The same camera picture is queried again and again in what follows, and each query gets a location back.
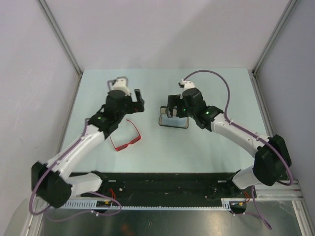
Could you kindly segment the dark green glasses case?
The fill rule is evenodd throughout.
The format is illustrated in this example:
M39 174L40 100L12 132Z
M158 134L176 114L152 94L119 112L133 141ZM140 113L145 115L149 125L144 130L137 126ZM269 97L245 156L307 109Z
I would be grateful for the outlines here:
M166 106L160 106L158 124L163 127L187 129L189 127L189 118L179 118L176 116L169 118L166 113Z

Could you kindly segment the red sunglasses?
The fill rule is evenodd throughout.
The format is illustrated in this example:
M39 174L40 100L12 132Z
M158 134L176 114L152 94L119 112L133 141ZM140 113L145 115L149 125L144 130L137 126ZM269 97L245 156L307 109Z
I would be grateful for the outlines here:
M126 119L123 124L110 135L110 141L115 151L119 152L140 141L142 136L133 121Z

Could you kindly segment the light blue cleaning cloth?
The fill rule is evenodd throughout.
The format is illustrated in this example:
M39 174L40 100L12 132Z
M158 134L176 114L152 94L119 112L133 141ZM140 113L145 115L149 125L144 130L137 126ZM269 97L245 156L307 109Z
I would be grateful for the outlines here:
M162 120L162 124L166 126L186 128L189 123L186 118L166 118Z

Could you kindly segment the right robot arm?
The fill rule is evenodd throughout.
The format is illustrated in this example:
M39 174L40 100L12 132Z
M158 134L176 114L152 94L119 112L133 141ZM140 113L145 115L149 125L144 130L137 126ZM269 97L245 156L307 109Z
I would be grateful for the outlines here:
M199 128L224 136L254 158L253 166L237 171L230 179L227 185L230 196L239 197L247 187L259 183L272 186L284 176L289 178L288 185L292 184L289 171L292 162L284 139L279 135L259 135L239 126L220 108L207 105L198 89L169 95L166 114L169 118L192 118Z

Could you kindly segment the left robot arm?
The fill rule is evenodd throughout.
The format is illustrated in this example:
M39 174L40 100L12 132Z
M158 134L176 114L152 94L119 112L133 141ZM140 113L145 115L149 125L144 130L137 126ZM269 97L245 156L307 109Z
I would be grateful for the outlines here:
M144 111L141 91L135 89L136 101L121 89L108 92L105 103L90 118L85 119L81 135L65 150L42 164L37 161L31 168L31 199L40 197L54 208L62 207L70 198L94 192L97 196L108 193L109 185L103 174L92 171L72 177L71 173L81 160L118 129L125 115Z

